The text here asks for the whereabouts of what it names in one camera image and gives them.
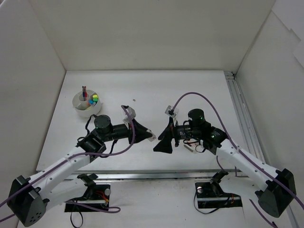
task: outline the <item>red wire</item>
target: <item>red wire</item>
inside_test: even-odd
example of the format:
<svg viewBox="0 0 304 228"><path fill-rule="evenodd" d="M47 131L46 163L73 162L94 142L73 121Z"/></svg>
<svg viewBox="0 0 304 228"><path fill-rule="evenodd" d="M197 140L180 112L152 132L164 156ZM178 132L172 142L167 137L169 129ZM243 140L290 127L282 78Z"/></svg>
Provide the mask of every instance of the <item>red wire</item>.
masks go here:
<svg viewBox="0 0 304 228"><path fill-rule="evenodd" d="M96 194L98 196L100 196L101 198L103 198L106 202L108 202L109 200L105 197L105 194L102 191L96 191Z"/></svg>

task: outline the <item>small object on table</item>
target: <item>small object on table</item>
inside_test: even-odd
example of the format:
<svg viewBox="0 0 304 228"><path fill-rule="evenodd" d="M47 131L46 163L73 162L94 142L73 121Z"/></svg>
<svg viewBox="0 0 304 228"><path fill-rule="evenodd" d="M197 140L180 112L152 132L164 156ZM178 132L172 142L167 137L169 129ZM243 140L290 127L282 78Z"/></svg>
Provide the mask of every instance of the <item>small object on table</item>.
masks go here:
<svg viewBox="0 0 304 228"><path fill-rule="evenodd" d="M93 114L97 114L101 109L100 99L97 98L97 101L93 101L93 96L97 95L93 90L86 90L84 86L84 92L81 91L77 93L73 98L73 107L76 112L81 117L90 117Z"/></svg>
<svg viewBox="0 0 304 228"><path fill-rule="evenodd" d="M86 86L84 87L84 89L85 89L85 101L86 101L86 97L87 97Z"/></svg>
<svg viewBox="0 0 304 228"><path fill-rule="evenodd" d="M104 190L104 193L106 196L109 196L111 194L111 190L110 189L106 189Z"/></svg>
<svg viewBox="0 0 304 228"><path fill-rule="evenodd" d="M193 141L193 140L184 140L183 143L184 143L184 147L186 149L188 149L189 151L191 151L191 152L195 152L196 151L196 147L199 145L198 142Z"/></svg>

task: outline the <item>black cable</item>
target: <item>black cable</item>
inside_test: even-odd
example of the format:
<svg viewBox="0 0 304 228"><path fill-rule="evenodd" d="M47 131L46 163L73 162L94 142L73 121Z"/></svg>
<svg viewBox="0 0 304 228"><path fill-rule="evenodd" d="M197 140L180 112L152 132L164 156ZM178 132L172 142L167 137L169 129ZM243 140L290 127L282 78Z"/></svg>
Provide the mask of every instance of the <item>black cable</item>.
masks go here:
<svg viewBox="0 0 304 228"><path fill-rule="evenodd" d="M93 114L93 115L91 115L90 118L87 120L86 125L85 125L86 135L90 134L90 131L89 131L89 129L88 129L88 126L89 126L89 124L90 124L90 121L91 121L92 117L95 117L95 118L96 118L97 115Z"/></svg>
<svg viewBox="0 0 304 228"><path fill-rule="evenodd" d="M86 135L90 134L90 130L88 129L88 127L89 127L89 124L90 124L90 122L91 122L92 117L95 117L95 118L96 118L97 115L93 114L93 115L91 115L90 118L87 120L86 125L85 125ZM79 138L77 139L77 141L79 142L81 139L84 139L84 137L79 137Z"/></svg>
<svg viewBox="0 0 304 228"><path fill-rule="evenodd" d="M198 150L196 149L198 146L200 146L200 145L197 145L197 146L195 147L195 151L196 151L197 153L204 153L204 152L206 151L206 148L204 148L202 151L198 151Z"/></svg>
<svg viewBox="0 0 304 228"><path fill-rule="evenodd" d="M217 208L215 208L215 209L212 210L212 211L209 211L209 212L207 212L207 213L204 213L204 212L202 212L202 211L200 211L200 210L198 210L198 209L196 208L196 206L195 206L195 198L196 198L196 197L197 197L197 193L195 192L194 198L193 198L193 205L194 205L194 208L195 208L195 210L197 210L199 213L202 213L202 214L204 214L204 215L211 214L211 213L216 212L217 210L223 208L223 207L228 203L228 201L229 201L229 199L230 199L230 196L229 196L229 197L227 198L227 200L225 200L225 202L224 202L222 205L218 206Z"/></svg>
<svg viewBox="0 0 304 228"><path fill-rule="evenodd" d="M193 144L193 143L199 143L199 141L187 142L186 139L184 139L182 142L183 142L184 144L187 144L187 145L191 145L191 144Z"/></svg>
<svg viewBox="0 0 304 228"><path fill-rule="evenodd" d="M73 223L73 220L72 220L72 214L73 214L73 212L75 212L75 209L77 209L77 212L78 212L78 213L80 214L80 216L81 216L81 225L80 225L79 227L75 226L74 223ZM81 228L82 225L83 225L83 223L84 223L84 217L83 217L83 215L82 215L82 213L81 213L79 207L78 207L76 204L73 205L72 212L71 212L71 215L70 215L70 221L71 221L71 224L72 224L72 226L73 226L74 228Z"/></svg>
<svg viewBox="0 0 304 228"><path fill-rule="evenodd" d="M117 143L118 139L113 140L112 146L111 146L111 150L109 152L109 154L111 154L113 152L114 146Z"/></svg>

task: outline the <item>white table surface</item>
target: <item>white table surface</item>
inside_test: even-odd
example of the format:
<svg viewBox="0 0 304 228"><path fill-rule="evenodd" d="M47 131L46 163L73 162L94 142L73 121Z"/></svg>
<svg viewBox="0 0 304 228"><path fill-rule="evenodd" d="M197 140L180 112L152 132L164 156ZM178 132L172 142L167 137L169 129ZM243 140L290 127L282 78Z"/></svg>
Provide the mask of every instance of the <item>white table surface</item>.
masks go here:
<svg viewBox="0 0 304 228"><path fill-rule="evenodd" d="M113 125L123 123L120 105L129 105L136 111L136 120L156 136L168 124L169 117L164 113L168 105L174 105L186 92L202 93L215 105L230 135L240 146L245 146L223 71L68 71L38 162L38 171L66 155L76 145L76 139L86 135L87 118L79 117L72 107L72 99L81 91L82 85L98 93L103 103L99 114L110 116ZM221 128L210 105L197 95L183 98L177 107L180 124L188 119L187 113L191 109L200 108L208 122ZM153 152L157 143L157 140L145 140L122 155L96 159L81 170L121 173L219 169L215 156L208 151L191 153L181 141L178 148L173 148L173 154ZM111 144L106 143L107 151ZM127 146L127 139L119 140L114 152ZM219 161L225 169L234 168L230 163Z"/></svg>
<svg viewBox="0 0 304 228"><path fill-rule="evenodd" d="M117 214L83 213L82 228L271 228L247 199L242 199L242 208L198 213L193 206L194 180L113 182L111 191L110 206L122 210ZM31 228L71 228L70 213L64 213L64 207L54 207ZM286 212L277 219L267 217L280 228L291 227ZM73 221L80 225L78 213L73 213Z"/></svg>

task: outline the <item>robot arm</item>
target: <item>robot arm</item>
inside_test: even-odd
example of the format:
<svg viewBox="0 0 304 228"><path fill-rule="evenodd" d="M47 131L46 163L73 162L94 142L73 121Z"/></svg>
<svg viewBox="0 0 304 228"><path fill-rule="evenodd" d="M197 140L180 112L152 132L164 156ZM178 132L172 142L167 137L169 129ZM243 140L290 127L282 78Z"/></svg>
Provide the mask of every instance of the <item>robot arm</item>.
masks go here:
<svg viewBox="0 0 304 228"><path fill-rule="evenodd" d="M135 111L132 108L123 108L128 112L124 124L112 125L107 115L96 116L94 130L67 152L64 158L29 178L19 176L13 181L7 205L25 227L35 224L46 211L58 204L79 197L88 199L93 194L94 179L97 178L95 174L81 174L69 182L62 181L102 155L106 150L104 142L128 138L131 144L155 138L149 129L134 119Z"/></svg>
<svg viewBox="0 0 304 228"><path fill-rule="evenodd" d="M266 213L276 218L293 200L288 192L261 172L261 170L266 171L271 177L283 183L296 194L294 177L289 170L279 171L241 149L233 139L228 138L224 131L208 123L202 110L191 110L188 113L189 120L185 121L183 125L178 125L177 114L171 110L170 106L167 108L166 114L170 116L169 124L158 137L160 142L154 147L155 152L172 153L172 139L175 140L175 147L179 146L179 140L195 139L205 150L226 159L250 178L245 180L227 176L228 173L225 171L218 172L211 179L211 185L215 192L235 193L251 199L253 202L258 202ZM253 161L258 168L250 163L244 155Z"/></svg>

